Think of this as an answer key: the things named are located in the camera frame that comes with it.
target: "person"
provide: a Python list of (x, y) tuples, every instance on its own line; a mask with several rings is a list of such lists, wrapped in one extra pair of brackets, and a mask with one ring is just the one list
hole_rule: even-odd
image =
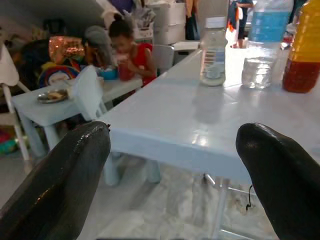
[(95, 67), (114, 67), (111, 42), (101, 26), (90, 26), (84, 32), (82, 45), (85, 51), (84, 60)]
[(294, 0), (293, 9), (289, 18), (289, 23), (294, 22), (294, 18), (300, 15), (300, 10), (307, 0)]
[(242, 8), (243, 18), (240, 20), (239, 24), (239, 35), (238, 35), (238, 45), (239, 48), (244, 47), (244, 39), (245, 39), (245, 27), (247, 24), (248, 18), (248, 9), (254, 7), (254, 3), (252, 0), (237, 0), (236, 3), (238, 8)]
[(136, 44), (131, 24), (117, 13), (114, 15), (114, 21), (109, 27), (109, 36), (117, 53), (125, 56), (119, 59), (119, 68), (125, 66), (133, 74), (140, 75), (143, 86), (156, 78), (156, 67), (152, 58), (152, 45), (148, 43)]

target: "orange bottle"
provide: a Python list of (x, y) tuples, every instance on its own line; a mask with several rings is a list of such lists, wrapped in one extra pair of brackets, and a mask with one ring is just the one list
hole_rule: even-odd
[(283, 88), (293, 93), (309, 92), (320, 73), (320, 0), (309, 0), (301, 11), (283, 76)]

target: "small table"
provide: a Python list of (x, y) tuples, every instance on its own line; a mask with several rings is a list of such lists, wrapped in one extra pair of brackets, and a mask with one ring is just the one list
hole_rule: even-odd
[(199, 46), (199, 41), (178, 41), (175, 44), (172, 44), (172, 47), (174, 48), (174, 64), (179, 63), (189, 54), (199, 49)]
[[(126, 93), (138, 90), (142, 85), (141, 78), (134, 78), (125, 82), (119, 79), (104, 81), (103, 102), (108, 103)], [(52, 104), (42, 104), (37, 101), (37, 97), (41, 93), (55, 89), (65, 89), (67, 87), (68, 85), (62, 82), (55, 86), (47, 86), (12, 98), (22, 126), (28, 136), (30, 147), (37, 157), (45, 155), (46, 151), (32, 122), (44, 128), (49, 148), (52, 149), (60, 140), (55, 123), (80, 114), (77, 105), (72, 99)]]
[(308, 94), (281, 87), (286, 54), (272, 87), (242, 87), (245, 49), (227, 49), (224, 87), (200, 84), (197, 51), (101, 117), (111, 124), (111, 150), (193, 172), (220, 176), (214, 238), (221, 229), (230, 179), (251, 183), (236, 150), (239, 127), (262, 123), (292, 137), (320, 162), (320, 84)]

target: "plate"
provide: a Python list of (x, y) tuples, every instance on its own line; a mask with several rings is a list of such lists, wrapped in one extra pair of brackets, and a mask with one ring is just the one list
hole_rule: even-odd
[(54, 104), (66, 100), (68, 92), (66, 89), (52, 90), (38, 95), (37, 100), (41, 104)]

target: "child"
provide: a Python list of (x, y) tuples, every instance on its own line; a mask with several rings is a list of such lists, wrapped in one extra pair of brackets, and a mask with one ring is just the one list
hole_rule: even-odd
[(121, 15), (114, 15), (114, 21), (109, 27), (109, 36), (116, 51), (127, 55), (125, 60), (121, 60), (120, 66), (125, 65), (129, 71), (139, 74), (142, 77), (143, 86), (156, 78), (156, 67), (151, 54), (152, 45), (136, 44), (133, 29)]
[(243, 18), (240, 20), (239, 35), (238, 35), (239, 48), (242, 49), (244, 47), (245, 28), (246, 28), (247, 18), (248, 18), (248, 9), (254, 7), (254, 2), (253, 0), (237, 0), (236, 5), (238, 8), (242, 8), (242, 12), (243, 12)]

